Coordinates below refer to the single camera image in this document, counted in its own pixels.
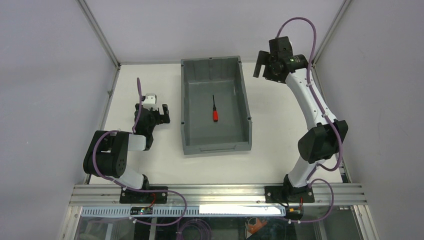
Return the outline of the red handled screwdriver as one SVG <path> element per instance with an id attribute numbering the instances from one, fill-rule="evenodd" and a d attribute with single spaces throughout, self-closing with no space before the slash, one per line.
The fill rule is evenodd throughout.
<path id="1" fill-rule="evenodd" d="M 213 107 L 212 107 L 212 118 L 213 121 L 216 123 L 219 121 L 219 115 L 215 104 L 215 96 L 212 95 L 212 101 L 213 101 Z"/>

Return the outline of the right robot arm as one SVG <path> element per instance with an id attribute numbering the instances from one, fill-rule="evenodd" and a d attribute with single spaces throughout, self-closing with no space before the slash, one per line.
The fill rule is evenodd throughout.
<path id="1" fill-rule="evenodd" d="M 307 132 L 298 141 L 299 159 L 284 177 L 282 196 L 305 193 L 317 168 L 326 160 L 341 153 L 348 125 L 338 120 L 319 95 L 303 54 L 295 55 L 287 36 L 269 40 L 269 51 L 259 51 L 253 76 L 259 77 L 264 68 L 266 80 L 286 84 L 294 94 L 305 118 Z"/>

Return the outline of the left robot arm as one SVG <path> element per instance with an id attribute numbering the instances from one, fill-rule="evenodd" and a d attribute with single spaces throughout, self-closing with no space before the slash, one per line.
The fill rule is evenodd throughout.
<path id="1" fill-rule="evenodd" d="M 153 145 L 153 131 L 157 125 L 169 124 L 169 108 L 135 105 L 135 132 L 120 130 L 97 130 L 83 160 L 86 174 L 100 177 L 123 187 L 125 190 L 149 191 L 148 177 L 130 168 L 127 164 L 128 152 L 149 151 Z"/>

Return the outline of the grey plastic bin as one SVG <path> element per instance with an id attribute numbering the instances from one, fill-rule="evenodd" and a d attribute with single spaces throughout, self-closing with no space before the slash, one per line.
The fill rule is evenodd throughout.
<path id="1" fill-rule="evenodd" d="M 180 74 L 183 153 L 250 151 L 253 123 L 240 56 L 182 59 Z"/>

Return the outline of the orange object under table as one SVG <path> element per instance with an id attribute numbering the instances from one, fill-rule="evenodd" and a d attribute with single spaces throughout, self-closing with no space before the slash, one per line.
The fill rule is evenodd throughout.
<path id="1" fill-rule="evenodd" d="M 266 226 L 268 221 L 265 218 L 260 217 L 251 217 L 246 222 L 246 231 L 249 234 L 255 234 L 264 226 Z"/>

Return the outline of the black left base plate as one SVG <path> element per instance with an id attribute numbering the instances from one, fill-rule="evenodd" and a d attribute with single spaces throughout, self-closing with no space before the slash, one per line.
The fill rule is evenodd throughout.
<path id="1" fill-rule="evenodd" d="M 121 190 L 120 204 L 166 204 L 168 200 L 167 186 L 151 186 L 155 192 L 137 192 L 133 190 Z"/>

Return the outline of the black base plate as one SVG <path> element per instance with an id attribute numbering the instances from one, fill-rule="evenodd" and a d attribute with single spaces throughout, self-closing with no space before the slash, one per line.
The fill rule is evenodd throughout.
<path id="1" fill-rule="evenodd" d="M 137 192 L 133 190 L 121 190 L 120 204 L 166 204 L 168 200 L 167 186 L 151 186 L 155 192 Z"/>
<path id="2" fill-rule="evenodd" d="M 313 189 L 308 186 L 269 185 L 264 187 L 266 203 L 300 204 L 314 203 Z"/>

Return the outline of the aluminium front rail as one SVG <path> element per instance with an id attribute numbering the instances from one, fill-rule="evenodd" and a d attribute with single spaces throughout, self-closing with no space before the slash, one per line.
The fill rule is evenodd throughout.
<path id="1" fill-rule="evenodd" d="M 359 183 L 324 183 L 312 186 L 315 202 L 309 206 L 327 206 L 334 200 L 335 206 L 367 205 L 365 193 Z M 265 206 L 264 184 L 170 184 L 167 202 L 155 206 L 240 205 Z M 81 207 L 120 206 L 121 188 L 112 184 L 75 185 L 69 205 Z M 127 204 L 148 206 L 150 204 Z"/>

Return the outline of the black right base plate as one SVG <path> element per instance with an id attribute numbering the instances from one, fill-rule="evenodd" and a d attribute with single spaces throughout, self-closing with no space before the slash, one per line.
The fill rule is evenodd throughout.
<path id="1" fill-rule="evenodd" d="M 269 185 L 264 187 L 266 203 L 300 204 L 314 203 L 313 189 L 308 186 Z"/>

